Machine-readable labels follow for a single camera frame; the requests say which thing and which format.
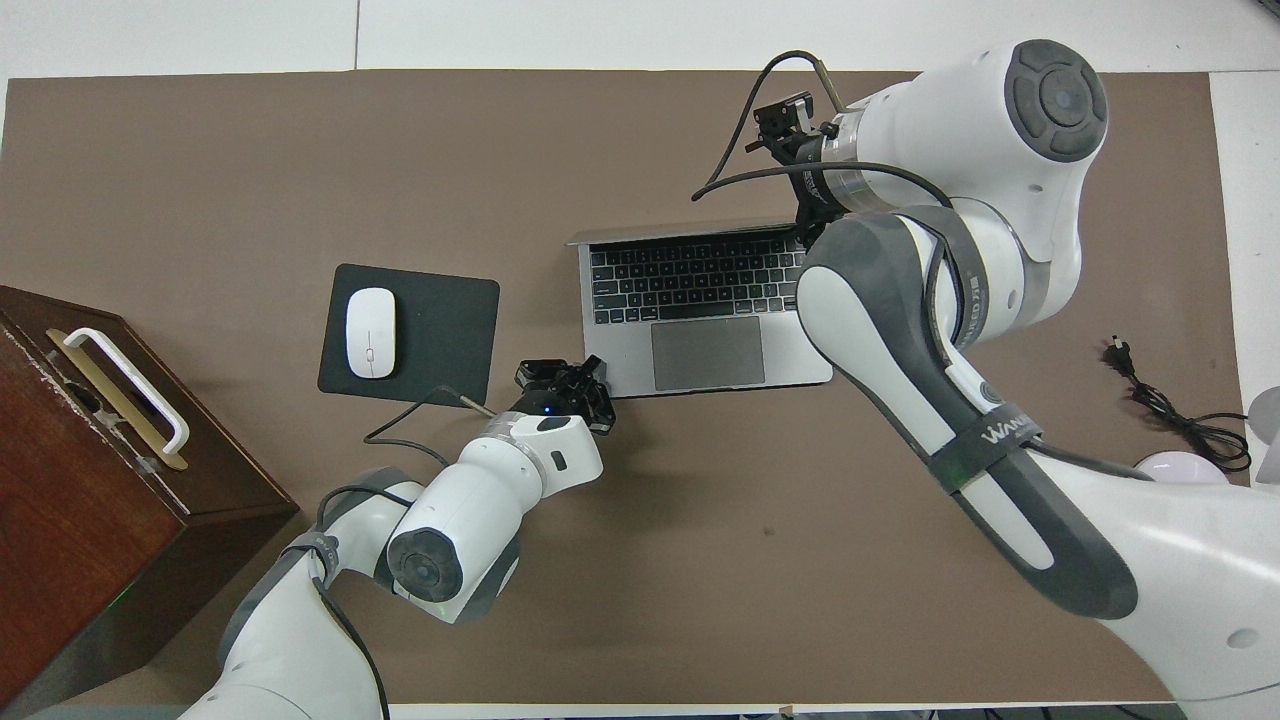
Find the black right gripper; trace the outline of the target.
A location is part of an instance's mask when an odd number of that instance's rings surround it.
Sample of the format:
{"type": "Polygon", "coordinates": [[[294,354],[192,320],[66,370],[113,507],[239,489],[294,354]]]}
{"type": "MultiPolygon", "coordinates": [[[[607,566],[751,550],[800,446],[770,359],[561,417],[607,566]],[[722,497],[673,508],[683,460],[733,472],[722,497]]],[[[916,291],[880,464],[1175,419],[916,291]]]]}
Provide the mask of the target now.
{"type": "MultiPolygon", "coordinates": [[[[767,149],[773,159],[795,159],[796,164],[823,161],[824,141],[837,138],[837,120],[823,122],[813,129],[814,100],[809,91],[790,95],[780,101],[753,111],[756,140],[745,146],[745,152],[767,149]],[[788,135],[768,137],[764,135],[788,135]]],[[[801,246],[813,246],[823,229],[846,215],[846,208],[832,195],[824,170],[803,170],[795,176],[797,197],[797,240],[801,246]]]]}

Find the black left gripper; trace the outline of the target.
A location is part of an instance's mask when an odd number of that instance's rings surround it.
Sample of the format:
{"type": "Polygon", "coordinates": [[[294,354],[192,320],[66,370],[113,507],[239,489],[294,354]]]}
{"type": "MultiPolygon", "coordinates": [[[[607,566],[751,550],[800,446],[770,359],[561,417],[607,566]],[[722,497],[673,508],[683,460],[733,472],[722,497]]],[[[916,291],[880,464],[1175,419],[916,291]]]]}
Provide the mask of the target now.
{"type": "Polygon", "coordinates": [[[579,415],[591,433],[608,436],[614,425],[614,409],[602,379],[604,361],[589,355],[572,366],[572,383],[557,384],[554,378],[567,365],[563,359],[522,360],[515,374],[516,384],[522,388],[515,411],[539,416],[579,415]]]}

